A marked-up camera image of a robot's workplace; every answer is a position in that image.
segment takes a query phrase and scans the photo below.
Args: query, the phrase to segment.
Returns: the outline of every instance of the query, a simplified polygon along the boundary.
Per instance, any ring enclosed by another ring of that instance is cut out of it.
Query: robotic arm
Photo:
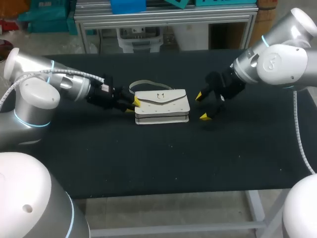
[[[68,68],[58,62],[34,57],[18,48],[11,51],[4,77],[13,85],[0,100],[1,107],[10,92],[16,90],[15,109],[0,114],[0,148],[39,141],[51,122],[60,95],[73,101],[86,99],[104,109],[134,111],[138,99],[113,79]]]
[[[211,72],[206,77],[207,87],[196,100],[200,102],[214,91],[217,106],[201,119],[214,117],[223,108],[224,100],[235,97],[246,84],[263,81],[295,89],[316,86],[313,64],[317,53],[303,49],[309,48],[316,36],[317,26],[312,19],[302,10],[292,9],[225,71]]]

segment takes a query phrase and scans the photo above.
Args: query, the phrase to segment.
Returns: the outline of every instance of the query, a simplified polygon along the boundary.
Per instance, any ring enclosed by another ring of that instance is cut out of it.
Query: metal table frame
[[[253,221],[251,222],[100,229],[91,230],[91,237],[104,238],[130,235],[220,232],[255,229],[257,238],[270,238],[282,222],[282,210],[288,192],[289,189],[283,190],[267,215],[265,215],[258,191],[246,191],[245,193],[253,218]]]
[[[127,28],[138,26],[170,26],[189,23],[246,22],[240,48],[249,45],[251,33],[258,13],[255,4],[233,4],[218,6],[188,5],[175,8],[163,2],[147,3],[147,11],[131,14],[112,14],[109,0],[78,0],[75,23],[85,53],[89,54],[86,30]]]

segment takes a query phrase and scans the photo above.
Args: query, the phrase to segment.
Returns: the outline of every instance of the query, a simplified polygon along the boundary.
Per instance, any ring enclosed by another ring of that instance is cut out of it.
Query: table
[[[131,14],[112,14],[109,0],[78,0],[74,19],[85,53],[90,53],[85,30],[137,26],[170,26],[188,23],[246,22],[240,48],[249,45],[257,16],[255,4],[195,6],[179,9],[163,1],[147,2],[147,10]]]
[[[111,74],[115,85],[151,79],[184,88],[190,120],[136,125],[133,114],[61,100],[39,143],[8,150],[39,159],[72,198],[244,190],[254,217],[238,224],[95,230],[92,237],[238,229],[257,229],[258,238],[269,237],[281,222],[288,190],[266,217],[257,190],[289,189],[309,175],[296,140],[292,91],[247,85],[226,102],[225,112],[207,122],[199,117],[212,101],[195,102],[204,76],[223,70],[241,52],[49,56],[88,73]],[[298,93],[298,110],[302,144],[316,169],[317,110],[307,91]]]

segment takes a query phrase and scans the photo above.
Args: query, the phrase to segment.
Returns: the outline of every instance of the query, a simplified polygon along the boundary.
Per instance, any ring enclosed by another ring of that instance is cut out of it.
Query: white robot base
[[[90,238],[85,216],[32,156],[0,153],[0,238]]]

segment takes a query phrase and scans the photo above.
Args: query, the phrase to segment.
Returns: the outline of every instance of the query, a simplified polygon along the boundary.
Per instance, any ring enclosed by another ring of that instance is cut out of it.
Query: metal shelf
[[[167,26],[189,23],[247,22],[241,48],[247,47],[258,7],[255,4],[195,6],[185,9],[159,0],[147,1],[147,10],[130,14],[112,14],[109,0],[78,0],[74,19],[85,51],[88,53],[85,30],[135,26]]]

